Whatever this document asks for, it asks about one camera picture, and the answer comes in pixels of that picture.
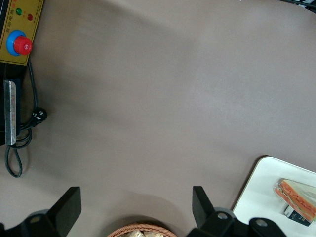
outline blue button base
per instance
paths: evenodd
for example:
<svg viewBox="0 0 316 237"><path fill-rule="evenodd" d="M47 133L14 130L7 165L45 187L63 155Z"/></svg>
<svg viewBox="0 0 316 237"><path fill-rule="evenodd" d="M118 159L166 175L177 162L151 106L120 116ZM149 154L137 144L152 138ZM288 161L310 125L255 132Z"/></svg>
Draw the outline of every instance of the blue button base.
<svg viewBox="0 0 316 237"><path fill-rule="evenodd" d="M16 30L16 31L12 31L9 36L8 39L6 40L6 49L8 50L8 52L13 55L13 56L20 56L19 53L14 51L14 41L16 40L16 38L18 38L19 36L26 36L25 33L23 31L20 30Z"/></svg>

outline yellow control panel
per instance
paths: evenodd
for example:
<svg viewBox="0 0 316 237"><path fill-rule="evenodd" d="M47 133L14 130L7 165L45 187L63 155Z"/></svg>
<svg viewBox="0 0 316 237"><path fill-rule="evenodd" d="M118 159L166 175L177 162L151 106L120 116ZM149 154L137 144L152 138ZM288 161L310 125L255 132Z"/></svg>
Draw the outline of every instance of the yellow control panel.
<svg viewBox="0 0 316 237"><path fill-rule="evenodd" d="M44 0L9 1L0 39L0 63L27 65L43 2ZM18 40L17 36L13 37L10 50L8 42L12 35L21 37Z"/></svg>

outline black cable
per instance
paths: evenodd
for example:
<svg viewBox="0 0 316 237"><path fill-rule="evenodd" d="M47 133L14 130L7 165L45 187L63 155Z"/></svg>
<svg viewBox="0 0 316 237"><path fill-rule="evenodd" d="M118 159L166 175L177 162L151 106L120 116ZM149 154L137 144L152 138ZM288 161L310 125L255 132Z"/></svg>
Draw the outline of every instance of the black cable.
<svg viewBox="0 0 316 237"><path fill-rule="evenodd" d="M32 90L33 90L33 97L34 97L34 102L33 102L33 114L31 116L31 118L29 119L29 121L26 124L21 124L21 132L22 131L27 131L28 134L22 138L22 139L18 139L16 141L16 143L14 145L9 145L6 148L5 151L5 167L8 170L8 172L14 177L14 178L19 178L22 175L23 172L23 166L22 166L22 162L21 162L21 158L19 156L19 153L17 151L17 149L21 149L26 147L27 145L30 144L31 140L32 140L32 127L36 126L38 123L36 121L34 121L34 113L38 108L38 95L37 95L37 90L36 90L36 85L35 85L35 80L34 80L34 74L33 74L33 68L32 68L32 63L31 60L29 59L28 61L28 68L29 68L29 73L30 73L30 79L31 79L31 84L32 84ZM12 148L16 160L18 162L19 165L19 172L16 174L12 168L9 165L9 154L10 154L10 149Z"/></svg>
<svg viewBox="0 0 316 237"><path fill-rule="evenodd" d="M292 3L292 4L295 4L295 5L303 5L303 6L307 6L307 7L313 8L313 9L316 8L315 5L312 5L312 4L309 4L309 3L305 3L305 2L294 1L294 0L281 0L281 1Z"/></svg>

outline black power cable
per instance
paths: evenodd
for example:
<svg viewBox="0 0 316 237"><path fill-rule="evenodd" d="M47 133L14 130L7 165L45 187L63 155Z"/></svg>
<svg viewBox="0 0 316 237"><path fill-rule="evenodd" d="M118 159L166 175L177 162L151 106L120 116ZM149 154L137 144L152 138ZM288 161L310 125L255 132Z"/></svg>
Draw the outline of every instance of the black power cable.
<svg viewBox="0 0 316 237"><path fill-rule="evenodd" d="M22 162L21 162L17 149L21 149L29 145L29 143L32 140L32 127L35 127L36 125L40 124L47 118L46 110L38 107L38 94L37 94L35 80L34 80L32 63L30 59L28 61L28 68L30 72L30 79L31 79L32 91L33 91L33 97L34 97L33 113L32 113L31 118L28 120L26 124L21 124L21 132L27 131L27 135L22 139L18 139L14 145L7 146L6 151L5 151L5 159L4 159L6 169L15 178L19 178L23 172ZM10 154L11 148L14 151L16 160L19 165L19 172L17 174L12 170L12 168L9 165L9 154Z"/></svg>

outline emergency stop button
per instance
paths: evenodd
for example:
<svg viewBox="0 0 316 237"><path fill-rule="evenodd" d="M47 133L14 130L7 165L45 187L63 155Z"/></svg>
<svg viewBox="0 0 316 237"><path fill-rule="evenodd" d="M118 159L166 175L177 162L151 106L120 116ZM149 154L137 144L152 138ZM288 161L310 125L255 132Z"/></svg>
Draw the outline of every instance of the emergency stop button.
<svg viewBox="0 0 316 237"><path fill-rule="evenodd" d="M12 31L6 41L6 49L13 56L28 55L33 48L32 41L20 30Z"/></svg>
<svg viewBox="0 0 316 237"><path fill-rule="evenodd" d="M25 36L18 36L13 43L14 51L21 55L30 54L32 51L32 48L33 48L32 41Z"/></svg>

